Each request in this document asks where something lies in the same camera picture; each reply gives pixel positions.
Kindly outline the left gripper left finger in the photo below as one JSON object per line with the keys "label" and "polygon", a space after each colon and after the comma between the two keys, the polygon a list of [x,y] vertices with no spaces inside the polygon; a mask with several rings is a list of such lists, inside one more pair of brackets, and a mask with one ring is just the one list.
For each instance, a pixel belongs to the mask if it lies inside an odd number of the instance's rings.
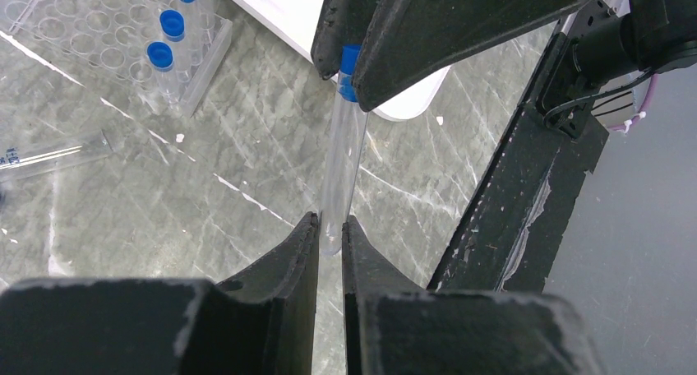
{"label": "left gripper left finger", "polygon": [[36,278],[1,295],[4,374],[309,374],[319,223],[250,266],[192,278]]}

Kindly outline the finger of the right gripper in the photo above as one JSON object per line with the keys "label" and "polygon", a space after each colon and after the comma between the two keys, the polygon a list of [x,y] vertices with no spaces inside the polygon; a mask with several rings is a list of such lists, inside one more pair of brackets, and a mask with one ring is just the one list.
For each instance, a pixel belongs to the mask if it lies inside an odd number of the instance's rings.
{"label": "finger of the right gripper", "polygon": [[432,73],[571,12],[588,0],[380,0],[353,74],[370,111]]}
{"label": "finger of the right gripper", "polygon": [[368,42],[367,64],[386,58],[397,44],[404,0],[323,0],[311,47],[312,63],[323,80],[341,67],[343,47]]}

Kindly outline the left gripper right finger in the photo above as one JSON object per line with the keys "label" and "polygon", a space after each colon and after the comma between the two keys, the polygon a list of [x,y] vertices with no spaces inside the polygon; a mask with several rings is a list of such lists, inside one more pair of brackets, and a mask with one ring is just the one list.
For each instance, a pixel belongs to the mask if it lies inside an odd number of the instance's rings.
{"label": "left gripper right finger", "polygon": [[602,374],[583,320],[550,294],[427,290],[342,228],[350,374]]}

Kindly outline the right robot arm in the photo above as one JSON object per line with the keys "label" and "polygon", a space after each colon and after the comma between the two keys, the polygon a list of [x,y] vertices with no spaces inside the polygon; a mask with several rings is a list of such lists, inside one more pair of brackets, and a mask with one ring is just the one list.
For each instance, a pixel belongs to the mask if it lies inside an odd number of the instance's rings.
{"label": "right robot arm", "polygon": [[593,104],[696,62],[696,0],[323,0],[311,48],[336,76],[320,247],[347,252],[369,113],[452,63],[554,23],[428,288],[541,291],[608,133]]}

